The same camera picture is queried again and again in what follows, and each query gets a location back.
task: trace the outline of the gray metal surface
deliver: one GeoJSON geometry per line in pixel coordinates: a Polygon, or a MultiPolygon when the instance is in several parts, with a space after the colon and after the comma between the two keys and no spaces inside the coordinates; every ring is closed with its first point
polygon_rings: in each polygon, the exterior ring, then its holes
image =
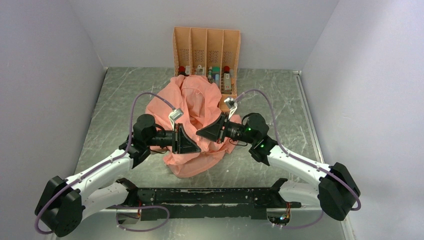
{"type": "MultiPolygon", "coordinates": [[[[292,210],[293,226],[313,222],[319,210],[292,210]]],[[[131,229],[153,228],[163,222],[139,221],[125,225],[131,229]]],[[[345,240],[340,222],[324,215],[317,224],[297,230],[272,227],[267,220],[248,217],[171,219],[163,227],[150,232],[129,232],[116,227],[114,213],[97,213],[88,217],[77,229],[61,240],[345,240]]]]}
{"type": "MultiPolygon", "coordinates": [[[[159,92],[173,76],[172,68],[111,67],[95,107],[75,172],[81,172],[113,152],[127,137],[130,106],[140,92],[159,92]]],[[[277,118],[277,129],[283,144],[292,151],[315,160],[313,140],[305,117],[297,80],[292,71],[240,69],[237,92],[257,88],[270,98],[277,118]]],[[[134,120],[144,113],[151,98],[139,98],[134,120]]],[[[275,137],[271,112],[264,97],[248,93],[236,114],[256,112],[270,126],[268,134],[275,137]]],[[[162,160],[151,155],[141,165],[122,177],[138,187],[270,187],[278,178],[299,181],[283,169],[267,167],[253,160],[248,147],[237,146],[231,154],[209,170],[189,178],[178,178],[162,160]]]]}
{"type": "MultiPolygon", "coordinates": [[[[130,104],[137,93],[152,91],[157,93],[173,76],[172,68],[109,68],[103,83],[91,125],[75,172],[87,169],[105,158],[117,148],[128,135],[130,104]]],[[[237,91],[257,88],[270,97],[277,115],[277,127],[284,145],[291,150],[316,160],[318,146],[314,146],[311,134],[306,99],[299,88],[292,71],[266,69],[240,69],[237,91]]],[[[140,98],[134,119],[143,114],[151,98],[140,98]]],[[[271,129],[272,119],[265,99],[251,93],[239,104],[236,114],[244,116],[251,112],[262,114],[271,129]]],[[[254,161],[248,148],[237,146],[231,154],[209,170],[190,178],[175,177],[164,164],[162,156],[150,156],[145,162],[125,174],[139,187],[269,187],[278,178],[300,181],[282,169],[267,167],[254,161]]],[[[313,222],[320,214],[314,209],[293,209],[291,226],[313,222]]],[[[158,221],[142,221],[128,228],[148,229],[160,224],[158,221]]],[[[63,240],[83,239],[150,239],[150,240],[215,240],[215,239],[291,239],[291,240],[345,240],[342,224],[324,215],[317,224],[298,230],[271,227],[267,220],[251,220],[248,217],[236,218],[197,218],[171,219],[165,226],[151,232],[137,233],[123,231],[116,227],[115,210],[110,213],[97,213],[63,240]]]]}

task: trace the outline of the pink cloth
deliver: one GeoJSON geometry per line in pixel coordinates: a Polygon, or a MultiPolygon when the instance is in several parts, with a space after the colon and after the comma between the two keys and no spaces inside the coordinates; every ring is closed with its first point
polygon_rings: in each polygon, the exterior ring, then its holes
{"type": "MultiPolygon", "coordinates": [[[[231,153],[234,145],[229,139],[221,144],[196,135],[196,131],[213,123],[221,114],[218,104],[221,92],[217,85],[209,83],[204,76],[172,77],[170,83],[162,89],[159,96],[165,98],[174,107],[181,108],[184,115],[176,123],[183,124],[187,135],[200,147],[200,153],[173,154],[163,157],[165,164],[179,178],[188,178],[206,171],[217,164],[225,153],[231,153]]],[[[157,124],[171,130],[168,115],[171,109],[163,101],[153,98],[146,107],[147,114],[154,116],[157,124]]],[[[233,115],[231,121],[241,123],[239,115],[233,115]]]]}

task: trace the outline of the purple cable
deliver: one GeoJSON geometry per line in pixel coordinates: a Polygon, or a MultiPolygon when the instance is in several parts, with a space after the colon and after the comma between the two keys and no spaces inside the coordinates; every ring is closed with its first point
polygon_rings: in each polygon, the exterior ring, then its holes
{"type": "Polygon", "coordinates": [[[116,218],[115,218],[116,219],[116,226],[118,228],[122,229],[122,230],[129,231],[129,232],[144,233],[144,232],[153,231],[153,230],[156,230],[156,229],[162,227],[163,225],[165,225],[168,222],[168,220],[170,219],[170,211],[168,210],[168,208],[166,208],[164,206],[119,206],[119,205],[116,205],[114,207],[117,208],[117,209],[140,209],[140,210],[143,210],[143,209],[163,209],[163,210],[166,211],[166,219],[161,224],[159,224],[155,227],[149,228],[149,229],[140,229],[140,230],[126,228],[126,227],[121,226],[119,224],[119,221],[118,221],[118,215],[116,215],[116,218]]]}
{"type": "MultiPolygon", "coordinates": [[[[323,171],[324,173],[326,173],[327,175],[329,175],[330,177],[332,177],[333,179],[335,179],[337,182],[339,182],[341,185],[343,185],[343,187],[345,187],[353,195],[353,197],[355,198],[355,200],[357,202],[357,207],[351,208],[350,210],[351,211],[358,211],[359,209],[361,209],[361,201],[359,200],[358,194],[350,186],[348,186],[343,180],[341,180],[339,177],[337,177],[336,175],[334,175],[333,173],[327,171],[326,169],[324,169],[322,167],[318,167],[317,165],[315,165],[313,163],[310,163],[310,162],[308,162],[308,161],[306,161],[306,160],[304,160],[304,159],[302,159],[300,157],[297,157],[295,155],[292,155],[291,153],[288,152],[289,150],[286,149],[283,146],[283,144],[281,143],[281,140],[280,140],[278,131],[277,131],[277,120],[276,120],[276,116],[274,114],[273,105],[271,104],[270,99],[267,97],[267,95],[263,91],[261,91],[259,89],[250,89],[250,90],[244,91],[238,97],[235,98],[235,101],[236,102],[240,102],[240,100],[244,97],[244,95],[247,94],[247,93],[249,93],[249,92],[258,92],[258,93],[260,93],[266,99],[266,101],[268,102],[269,109],[271,110],[271,115],[272,115],[272,123],[274,125],[275,138],[276,138],[277,143],[278,143],[278,146],[281,148],[281,150],[285,154],[287,154],[289,157],[292,157],[292,158],[294,158],[294,159],[296,159],[296,160],[298,160],[298,161],[300,161],[300,162],[302,162],[302,163],[304,163],[306,165],[309,165],[309,166],[311,166],[311,167],[313,167],[313,168],[315,168],[315,169],[317,169],[319,171],[323,171]]],[[[310,224],[307,224],[307,225],[304,225],[304,226],[296,227],[296,229],[306,228],[306,227],[309,227],[309,226],[311,226],[311,223],[310,224]]]]}
{"type": "MultiPolygon", "coordinates": [[[[148,91],[145,91],[145,92],[142,92],[142,93],[140,93],[140,94],[138,94],[135,98],[134,98],[134,101],[132,101],[132,106],[131,106],[131,112],[130,112],[130,114],[129,114],[129,136],[132,136],[132,134],[133,134],[133,115],[134,115],[134,108],[135,108],[135,106],[136,106],[136,102],[137,102],[137,99],[139,99],[139,97],[141,97],[141,96],[143,96],[143,95],[146,95],[146,94],[149,94],[149,95],[152,95],[152,96],[155,96],[155,97],[157,97],[158,99],[160,99],[160,100],[162,100],[164,103],[166,103],[172,110],[175,110],[176,108],[169,102],[169,101],[167,101],[166,99],[164,99],[163,97],[161,97],[161,96],[159,96],[159,95],[157,95],[157,94],[155,94],[155,93],[153,93],[153,92],[148,92],[148,91]]],[[[39,222],[40,222],[40,219],[41,219],[41,216],[44,214],[44,212],[47,210],[47,208],[63,193],[63,192],[65,192],[68,188],[70,188],[70,187],[72,187],[73,185],[75,185],[76,183],[80,183],[83,179],[85,179],[86,177],[88,177],[89,175],[91,175],[93,172],[95,172],[95,171],[97,171],[98,169],[100,169],[100,168],[102,168],[103,166],[105,166],[106,164],[110,164],[110,163],[113,163],[114,161],[116,161],[116,160],[118,160],[118,159],[120,159],[120,158],[122,158],[123,156],[125,156],[125,154],[127,154],[128,153],[128,150],[130,149],[130,146],[131,146],[131,137],[129,137],[128,138],[128,144],[126,145],[126,148],[125,148],[125,151],[121,154],[121,155],[119,155],[119,156],[116,156],[116,157],[114,157],[114,158],[112,158],[110,161],[104,161],[103,163],[101,163],[101,164],[99,164],[98,166],[96,166],[96,167],[94,167],[93,169],[91,169],[90,171],[88,171],[88,172],[86,172],[86,173],[84,173],[79,179],[75,179],[73,182],[71,182],[71,183],[69,183],[68,185],[66,185],[64,188],[62,188],[60,191],[58,191],[52,198],[50,198],[50,200],[42,207],[42,209],[40,210],[40,212],[37,214],[37,217],[35,218],[35,224],[34,224],[34,227],[35,227],[35,230],[37,231],[37,233],[39,233],[39,234],[43,234],[43,235],[48,235],[48,234],[51,234],[51,233],[53,233],[53,231],[51,230],[51,231],[43,231],[43,230],[41,230],[40,229],[40,227],[39,227],[39,222]]],[[[165,208],[165,207],[163,207],[163,206],[149,206],[150,208],[152,208],[152,207],[158,207],[158,208],[160,208],[160,209],[162,209],[162,208],[165,208]]]]}

